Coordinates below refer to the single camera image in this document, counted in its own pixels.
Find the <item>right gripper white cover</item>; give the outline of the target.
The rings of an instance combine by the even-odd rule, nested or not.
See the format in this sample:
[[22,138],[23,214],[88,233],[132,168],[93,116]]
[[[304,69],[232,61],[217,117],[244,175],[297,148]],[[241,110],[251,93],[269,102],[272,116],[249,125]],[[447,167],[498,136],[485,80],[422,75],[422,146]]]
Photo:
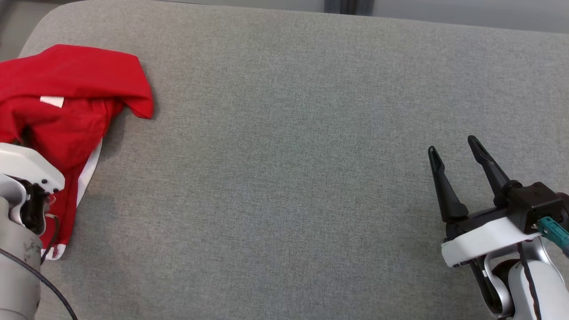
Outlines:
[[536,230],[524,233],[510,220],[509,210],[513,206],[506,206],[507,194],[510,189],[521,187],[522,184],[506,175],[476,136],[469,135],[468,144],[476,162],[481,164],[486,174],[494,193],[493,203],[496,205],[471,216],[468,216],[467,207],[461,203],[451,186],[445,174],[445,165],[435,146],[428,148],[441,220],[446,223],[448,241],[441,245],[441,253],[448,267],[540,236]]

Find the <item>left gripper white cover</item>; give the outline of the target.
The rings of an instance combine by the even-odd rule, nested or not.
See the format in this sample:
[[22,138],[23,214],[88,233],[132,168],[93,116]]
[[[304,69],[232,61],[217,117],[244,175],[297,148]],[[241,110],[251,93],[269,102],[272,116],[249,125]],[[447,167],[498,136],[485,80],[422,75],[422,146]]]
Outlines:
[[1,143],[0,171],[17,180],[37,184],[51,194],[65,188],[63,174],[32,148]]

